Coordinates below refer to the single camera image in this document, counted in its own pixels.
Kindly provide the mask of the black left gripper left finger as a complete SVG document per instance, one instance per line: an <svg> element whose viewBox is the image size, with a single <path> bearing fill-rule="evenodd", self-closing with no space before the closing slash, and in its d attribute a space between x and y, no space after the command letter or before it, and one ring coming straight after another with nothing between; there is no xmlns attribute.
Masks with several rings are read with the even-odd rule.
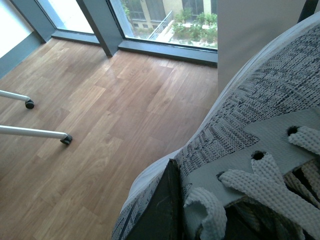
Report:
<svg viewBox="0 0 320 240"><path fill-rule="evenodd" d="M146 210L128 240L181 240L182 197L178 164L170 159Z"/></svg>

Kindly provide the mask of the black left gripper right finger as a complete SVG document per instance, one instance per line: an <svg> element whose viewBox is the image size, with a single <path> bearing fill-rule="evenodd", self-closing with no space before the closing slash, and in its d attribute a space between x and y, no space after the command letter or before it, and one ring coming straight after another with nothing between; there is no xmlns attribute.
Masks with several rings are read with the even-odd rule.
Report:
<svg viewBox="0 0 320 240"><path fill-rule="evenodd" d="M282 175L275 162L252 162L252 173L228 170L224 185L245 195L228 213L246 234L265 240L320 238L320 164L307 162Z"/></svg>

